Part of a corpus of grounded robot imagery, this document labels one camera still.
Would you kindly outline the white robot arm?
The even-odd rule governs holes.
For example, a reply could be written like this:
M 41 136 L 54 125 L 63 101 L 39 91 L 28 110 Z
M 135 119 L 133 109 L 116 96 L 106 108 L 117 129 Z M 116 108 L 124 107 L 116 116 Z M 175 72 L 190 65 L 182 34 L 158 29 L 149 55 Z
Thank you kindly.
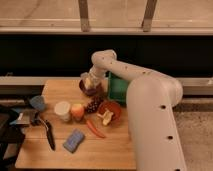
M 129 82 L 126 106 L 137 171 L 187 171 L 173 115 L 182 99 L 179 80 L 158 71 L 125 63 L 113 50 L 92 54 L 93 66 L 81 75 L 93 85 L 106 72 Z

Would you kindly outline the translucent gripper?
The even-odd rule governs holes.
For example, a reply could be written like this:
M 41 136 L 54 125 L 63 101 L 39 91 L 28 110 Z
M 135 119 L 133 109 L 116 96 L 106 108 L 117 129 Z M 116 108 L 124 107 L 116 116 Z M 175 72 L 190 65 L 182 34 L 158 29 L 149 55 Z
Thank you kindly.
M 88 72 L 84 72 L 80 75 L 83 83 L 85 84 L 85 79 L 89 78 L 92 82 L 92 88 L 96 88 L 98 84 L 100 84 L 100 80 L 95 78 L 92 74 L 88 73 Z

